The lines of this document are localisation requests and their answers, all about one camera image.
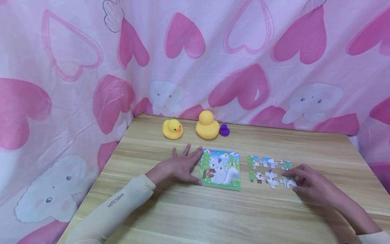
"arm sleeve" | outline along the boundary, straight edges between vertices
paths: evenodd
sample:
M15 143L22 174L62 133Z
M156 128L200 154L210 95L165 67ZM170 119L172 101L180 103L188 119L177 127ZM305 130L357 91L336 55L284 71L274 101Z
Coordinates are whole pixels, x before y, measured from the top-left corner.
M381 231L373 234L358 235L360 244L389 244L390 235L387 232Z
M76 225L65 243L104 243L131 212L152 196L155 188L154 183L146 175L132 179L122 190Z

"yellow rubber duck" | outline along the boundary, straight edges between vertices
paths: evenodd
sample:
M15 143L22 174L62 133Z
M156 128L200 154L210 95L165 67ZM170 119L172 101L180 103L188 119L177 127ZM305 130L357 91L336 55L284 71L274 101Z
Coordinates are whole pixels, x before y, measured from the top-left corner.
M212 112L205 110L200 113L199 121L196 124L196 132L204 139L212 139L219 133L219 124L214 120Z
M183 135L183 126L177 119L167 119L163 124L163 134L169 139L175 140Z

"purple rubber duck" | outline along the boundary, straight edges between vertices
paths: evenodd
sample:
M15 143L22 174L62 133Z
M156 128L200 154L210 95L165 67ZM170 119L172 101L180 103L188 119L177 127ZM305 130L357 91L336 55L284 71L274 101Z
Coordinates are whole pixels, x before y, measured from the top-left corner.
M226 124L222 124L222 125L221 125L220 134L221 134L222 136L228 136L228 135L230 134L230 130L229 130L229 128L227 127Z

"cartoon squirrel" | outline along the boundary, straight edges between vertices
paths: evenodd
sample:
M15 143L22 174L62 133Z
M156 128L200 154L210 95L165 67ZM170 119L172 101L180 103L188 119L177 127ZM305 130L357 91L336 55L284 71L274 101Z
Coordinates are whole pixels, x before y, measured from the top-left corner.
M209 177L214 184L227 185L231 180L239 178L238 170L234 167L226 167L222 159L214 158L209 165Z

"wooden table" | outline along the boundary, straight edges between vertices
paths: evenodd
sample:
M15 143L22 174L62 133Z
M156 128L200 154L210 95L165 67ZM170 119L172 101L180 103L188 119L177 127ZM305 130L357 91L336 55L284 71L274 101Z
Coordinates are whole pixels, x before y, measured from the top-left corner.
M107 243L352 243L354 233L335 212L306 204L282 184L249 182L247 155L305 163L321 171L390 231L390 197L345 135L229 125L228 137L204 140L196 121L181 120L184 135L162 135L165 118L141 115L134 119L96 183L70 222L59 243L93 209L172 156L172 148L191 151L198 146L236 151L240 155L241 191L186 185L170 181L135 210ZM260 166L255 171L264 174ZM193 175L198 175L196 166ZM278 178L282 173L277 166Z

